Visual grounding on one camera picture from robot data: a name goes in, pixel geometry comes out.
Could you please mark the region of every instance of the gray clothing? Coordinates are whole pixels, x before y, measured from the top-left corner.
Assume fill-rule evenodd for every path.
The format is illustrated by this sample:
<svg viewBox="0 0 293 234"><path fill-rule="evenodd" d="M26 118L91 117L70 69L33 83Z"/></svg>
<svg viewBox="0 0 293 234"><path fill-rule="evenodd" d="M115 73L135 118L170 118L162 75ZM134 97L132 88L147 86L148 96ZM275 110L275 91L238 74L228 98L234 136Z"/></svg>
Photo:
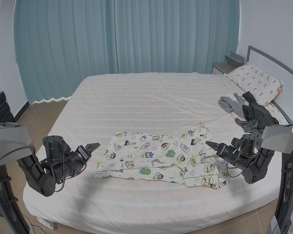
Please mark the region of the gray clothing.
<svg viewBox="0 0 293 234"><path fill-rule="evenodd" d="M234 95L234 97L237 99L237 101L238 101L239 103L241 103L242 105L244 105L244 103L245 103L245 98L244 98L244 97L240 97L240 96L238 96L237 93L233 93L233 95Z"/></svg>
<svg viewBox="0 0 293 234"><path fill-rule="evenodd" d="M256 136L255 147L257 150L259 150L263 142L263 139L262 139L263 129L257 129L258 121L254 119L247 122L247 121L241 121L239 119L235 119L235 122L243 128L244 132L250 133L251 135Z"/></svg>
<svg viewBox="0 0 293 234"><path fill-rule="evenodd" d="M245 119L243 110L242 110L243 104L237 101L233 101L231 98L224 97L224 96L220 97L220 100L218 101L218 103L220 107L224 109L224 111L228 113L232 113L234 111L234 113L237 114L240 118Z"/></svg>

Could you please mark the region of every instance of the white wall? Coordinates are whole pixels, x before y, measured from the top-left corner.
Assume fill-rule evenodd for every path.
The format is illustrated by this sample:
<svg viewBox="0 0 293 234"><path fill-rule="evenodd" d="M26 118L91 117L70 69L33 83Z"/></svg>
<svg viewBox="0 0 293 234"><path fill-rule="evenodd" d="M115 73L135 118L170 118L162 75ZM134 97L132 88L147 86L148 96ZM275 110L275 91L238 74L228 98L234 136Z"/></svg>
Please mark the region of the white wall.
<svg viewBox="0 0 293 234"><path fill-rule="evenodd" d="M15 116L28 101L15 60L13 18L16 0L0 0L0 92Z"/></svg>
<svg viewBox="0 0 293 234"><path fill-rule="evenodd" d="M293 69L293 0L240 0L237 53L251 45Z"/></svg>

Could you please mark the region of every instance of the baseboard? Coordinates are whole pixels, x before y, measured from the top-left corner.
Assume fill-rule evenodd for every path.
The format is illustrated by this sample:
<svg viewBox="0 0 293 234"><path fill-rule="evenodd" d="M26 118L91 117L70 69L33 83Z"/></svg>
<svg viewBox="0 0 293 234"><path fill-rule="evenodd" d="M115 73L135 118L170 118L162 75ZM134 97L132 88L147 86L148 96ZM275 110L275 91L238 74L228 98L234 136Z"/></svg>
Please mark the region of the baseboard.
<svg viewBox="0 0 293 234"><path fill-rule="evenodd" d="M25 112L25 110L29 107L29 103L28 101L26 102L26 104L23 105L23 107L20 109L20 111L16 114L15 116L15 120L18 121L19 118L22 116L22 114Z"/></svg>

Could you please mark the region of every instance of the gray nightstand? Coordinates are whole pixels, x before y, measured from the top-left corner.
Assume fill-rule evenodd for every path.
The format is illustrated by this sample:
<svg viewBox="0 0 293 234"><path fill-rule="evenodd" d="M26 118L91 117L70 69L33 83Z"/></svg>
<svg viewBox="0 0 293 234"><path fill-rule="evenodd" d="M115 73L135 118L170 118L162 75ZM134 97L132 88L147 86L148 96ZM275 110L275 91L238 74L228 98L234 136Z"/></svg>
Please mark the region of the gray nightstand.
<svg viewBox="0 0 293 234"><path fill-rule="evenodd" d="M225 59L228 63L213 63L212 74L228 74L244 64L244 58L232 51L230 55L225 55Z"/></svg>

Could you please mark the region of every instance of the bed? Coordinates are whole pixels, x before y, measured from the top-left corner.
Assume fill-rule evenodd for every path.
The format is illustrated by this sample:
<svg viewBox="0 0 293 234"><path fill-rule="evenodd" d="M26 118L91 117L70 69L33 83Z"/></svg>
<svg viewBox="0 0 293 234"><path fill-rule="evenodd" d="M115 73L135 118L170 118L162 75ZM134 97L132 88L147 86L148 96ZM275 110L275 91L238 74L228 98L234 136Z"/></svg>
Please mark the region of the bed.
<svg viewBox="0 0 293 234"><path fill-rule="evenodd" d="M261 54L250 55L256 59ZM86 78L49 135L63 136L72 149L94 142L101 146L84 173L66 180L62 192L43 197L26 185L26 208L39 218L90 233L177 234L223 222L275 200L280 185L279 152L263 180L249 185L239 176L219 190L163 181L93 178L98 159L117 131L179 136L204 121L215 142L230 144L233 137L240 138L242 128L218 105L219 97L227 92L244 93L224 75L131 73ZM280 109L284 106L282 101L275 104ZM46 157L43 146L37 157Z"/></svg>

